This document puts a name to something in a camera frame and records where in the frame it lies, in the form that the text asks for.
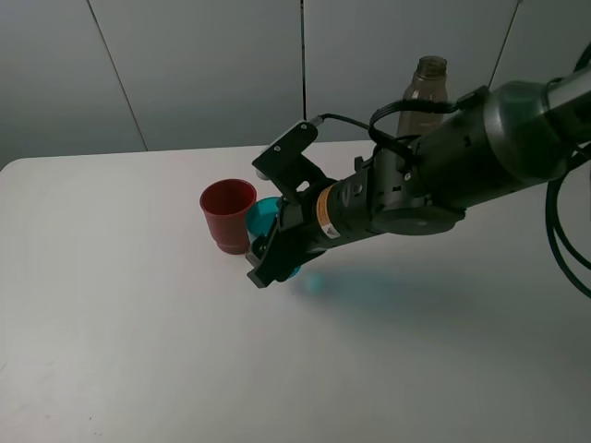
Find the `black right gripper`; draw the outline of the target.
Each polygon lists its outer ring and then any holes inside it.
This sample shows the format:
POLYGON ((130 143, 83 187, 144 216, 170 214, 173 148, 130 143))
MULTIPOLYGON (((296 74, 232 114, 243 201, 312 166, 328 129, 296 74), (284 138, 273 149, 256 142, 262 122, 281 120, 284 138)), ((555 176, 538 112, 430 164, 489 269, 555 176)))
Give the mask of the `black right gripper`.
POLYGON ((266 288, 330 249, 369 238, 366 177, 326 182, 304 192, 302 203, 281 205, 278 221, 247 252, 248 278, 266 288))

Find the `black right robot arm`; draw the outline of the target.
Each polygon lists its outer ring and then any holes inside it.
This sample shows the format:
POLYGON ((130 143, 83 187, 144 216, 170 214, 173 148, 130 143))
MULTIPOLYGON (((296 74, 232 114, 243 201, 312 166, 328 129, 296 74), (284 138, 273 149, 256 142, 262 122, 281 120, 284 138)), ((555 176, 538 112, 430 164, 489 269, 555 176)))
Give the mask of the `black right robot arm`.
POLYGON ((253 162, 280 191, 270 230, 247 251, 259 288, 287 280, 329 249, 373 236, 451 230, 483 202, 539 184, 547 188, 550 250, 582 293, 567 257, 580 254, 558 216, 566 176, 590 159, 590 54, 572 74, 545 84, 480 87, 455 102, 412 99, 377 110, 365 128, 374 142, 352 175, 335 180, 304 154, 324 116, 295 124, 253 162))

